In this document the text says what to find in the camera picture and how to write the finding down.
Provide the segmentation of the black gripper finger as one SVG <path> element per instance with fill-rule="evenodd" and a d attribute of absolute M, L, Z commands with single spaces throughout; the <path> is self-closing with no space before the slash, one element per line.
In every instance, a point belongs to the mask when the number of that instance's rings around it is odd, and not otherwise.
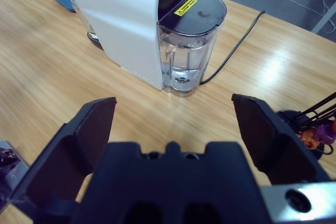
<path fill-rule="evenodd" d="M 115 97 L 84 104 L 53 136 L 9 196 L 32 221 L 71 221 L 84 179 L 109 140 Z"/>
<path fill-rule="evenodd" d="M 331 179 L 296 133 L 264 101 L 233 94 L 241 138 L 271 184 L 329 182 Z"/>

